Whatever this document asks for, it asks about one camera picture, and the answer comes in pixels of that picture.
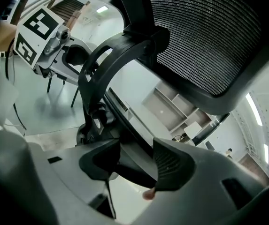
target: ceiling light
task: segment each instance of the ceiling light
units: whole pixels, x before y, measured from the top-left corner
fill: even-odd
[[[252,109],[254,115],[255,115],[257,124],[260,125],[260,126],[262,126],[260,114],[258,113],[258,111],[256,109],[256,106],[254,104],[254,101],[252,100],[250,94],[247,94],[246,95],[246,98],[247,98],[247,101],[248,101],[249,105],[251,106],[251,109]]]
[[[264,144],[264,149],[265,149],[265,161],[267,164],[269,164],[268,146],[266,144]]]
[[[103,6],[103,7],[100,7],[98,10],[97,10],[97,13],[101,13],[101,12],[104,12],[108,9],[108,7],[106,6]]]

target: white shelving unit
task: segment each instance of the white shelving unit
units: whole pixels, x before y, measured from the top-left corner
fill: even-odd
[[[156,85],[143,105],[159,119],[172,137],[183,134],[184,128],[195,121],[203,130],[215,120],[215,116],[201,111],[163,82]]]

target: mesh backrest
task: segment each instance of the mesh backrest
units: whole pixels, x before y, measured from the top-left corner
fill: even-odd
[[[246,64],[261,37],[257,14],[242,0],[151,0],[155,25],[170,43],[158,62],[217,95]]]

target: person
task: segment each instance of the person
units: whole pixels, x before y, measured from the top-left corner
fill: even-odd
[[[229,148],[229,149],[226,151],[226,156],[227,156],[228,158],[231,158],[231,159],[232,159],[232,157],[230,156],[231,152],[232,152],[232,149]]]
[[[148,201],[154,199],[155,198],[155,188],[152,188],[152,189],[150,189],[148,191],[145,191],[143,193],[143,198],[145,200],[148,200]]]

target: black bracket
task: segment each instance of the black bracket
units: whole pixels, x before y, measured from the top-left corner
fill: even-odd
[[[83,65],[78,85],[87,114],[94,119],[100,118],[106,125],[108,122],[102,112],[104,107],[100,100],[104,97],[109,82],[114,75],[128,62],[139,59],[147,64],[156,62],[156,55],[164,51],[169,44],[169,31],[165,28],[154,27],[153,34],[143,34],[141,31],[128,26],[124,33],[117,34],[99,45]],[[107,50],[111,53],[96,69],[97,59]]]

